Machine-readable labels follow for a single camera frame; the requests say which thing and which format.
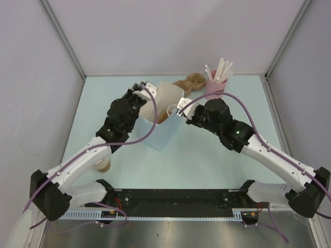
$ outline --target table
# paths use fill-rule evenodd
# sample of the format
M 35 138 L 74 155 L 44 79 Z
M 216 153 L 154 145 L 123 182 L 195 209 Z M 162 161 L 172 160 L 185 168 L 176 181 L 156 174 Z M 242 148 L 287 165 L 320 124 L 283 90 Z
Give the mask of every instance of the table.
M 134 83 L 161 81 L 173 83 L 184 76 L 88 77 L 78 105 L 66 147 L 64 161 L 87 144 L 103 125 L 114 99 L 122 97 Z M 280 148 L 279 139 L 259 76 L 232 76 L 226 92 L 239 97 L 250 111 L 259 132 Z M 193 92 L 194 99 L 204 90 Z M 249 123 L 242 107 L 229 97 L 223 98 L 235 119 Z M 111 169 L 93 169 L 74 185 L 105 179 L 114 188 L 131 189 L 237 189 L 248 179 L 284 183 L 260 163 L 223 147 L 217 136 L 192 125 L 180 124 L 162 152 L 144 143 L 122 146 L 111 156 Z M 135 130 L 130 141 L 138 139 Z

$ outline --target pink cup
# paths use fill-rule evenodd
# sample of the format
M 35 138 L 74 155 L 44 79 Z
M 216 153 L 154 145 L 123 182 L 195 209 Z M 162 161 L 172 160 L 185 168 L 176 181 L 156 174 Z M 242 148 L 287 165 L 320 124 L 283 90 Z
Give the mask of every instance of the pink cup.
M 210 72 L 212 74 L 212 77 L 214 78 L 216 70 L 212 70 Z M 211 81 L 208 77 L 207 83 L 206 83 L 206 87 L 205 87 L 205 94 L 206 93 L 212 93 L 212 92 L 216 92 L 216 91 L 221 91 L 223 92 L 226 85 L 228 83 L 228 80 L 226 80 L 224 83 L 221 84 L 215 84 L 213 81 Z M 223 95 L 212 95 L 212 96 L 208 96 L 205 97 L 207 100 L 211 100 L 211 99 L 217 99 L 217 98 L 222 98 Z

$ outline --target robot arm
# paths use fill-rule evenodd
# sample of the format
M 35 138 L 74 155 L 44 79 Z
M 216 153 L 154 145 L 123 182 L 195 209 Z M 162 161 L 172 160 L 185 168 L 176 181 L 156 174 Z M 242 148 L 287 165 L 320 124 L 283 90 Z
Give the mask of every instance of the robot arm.
M 68 161 L 50 169 L 47 173 L 40 170 L 31 176 L 30 196 L 49 178 L 56 173 L 56 176 L 37 194 L 33 203 L 50 221 L 60 218 L 69 207 L 83 205 L 91 202 L 102 201 L 107 193 L 113 188 L 104 180 L 98 180 L 89 185 L 71 187 L 72 184 L 82 176 L 88 169 L 103 159 L 108 159 L 120 146 L 100 146 L 104 143 L 123 143 L 132 132 L 134 124 L 139 116 L 140 108 L 151 100 L 145 90 L 156 96 L 157 87 L 151 83 L 135 84 L 120 99 L 112 102 L 107 112 L 104 125 L 96 133 L 96 136 L 72 156 L 68 161 L 78 157 L 69 167 L 62 169 Z
M 213 99 L 204 106 L 198 103 L 185 107 L 190 99 L 182 98 L 177 105 L 177 115 L 187 118 L 186 123 L 209 130 L 217 135 L 221 143 L 229 150 L 243 153 L 260 162 L 282 178 L 287 184 L 264 184 L 253 180 L 243 187 L 255 202 L 275 202 L 289 205 L 302 216 L 312 218 L 319 208 L 325 193 L 312 180 L 296 169 L 292 164 L 277 156 L 270 149 L 299 165 L 321 184 L 328 188 L 330 172 L 321 167 L 317 170 L 302 164 L 284 152 L 278 150 L 268 141 L 270 148 L 265 148 L 254 130 L 248 124 L 232 118 L 229 107 L 222 99 Z

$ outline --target light blue bin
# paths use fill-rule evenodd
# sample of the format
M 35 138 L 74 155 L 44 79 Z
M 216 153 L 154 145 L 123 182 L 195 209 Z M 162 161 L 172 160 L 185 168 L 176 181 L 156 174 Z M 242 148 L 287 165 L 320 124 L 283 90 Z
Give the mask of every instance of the light blue bin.
M 158 115 L 166 111 L 171 104 L 177 104 L 181 97 L 184 96 L 184 91 L 176 85 L 162 82 L 158 86 L 156 103 L 158 106 Z M 155 129 L 151 135 L 143 142 L 152 148 L 162 151 L 167 145 L 172 135 L 184 120 L 184 118 L 176 115 L 177 109 L 175 108 L 172 114 L 161 124 L 156 124 Z M 134 128 L 137 130 L 140 137 L 143 137 L 152 128 L 154 119 L 153 104 L 148 102 L 140 110 L 140 117 L 137 119 Z

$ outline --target metal floor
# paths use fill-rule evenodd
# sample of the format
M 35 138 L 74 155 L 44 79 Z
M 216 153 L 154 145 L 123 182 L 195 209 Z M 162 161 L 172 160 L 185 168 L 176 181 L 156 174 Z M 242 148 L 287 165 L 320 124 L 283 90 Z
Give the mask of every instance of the metal floor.
M 275 212 L 274 216 L 280 230 L 290 241 L 289 245 L 273 230 L 263 226 L 245 228 L 240 222 L 129 221 L 114 228 L 87 225 L 67 234 L 56 234 L 46 226 L 40 247 L 317 247 L 308 219 L 287 211 Z M 60 220 L 52 223 L 52 226 L 57 230 L 65 230 L 81 223 Z M 267 212 L 261 213 L 259 223 L 272 224 Z

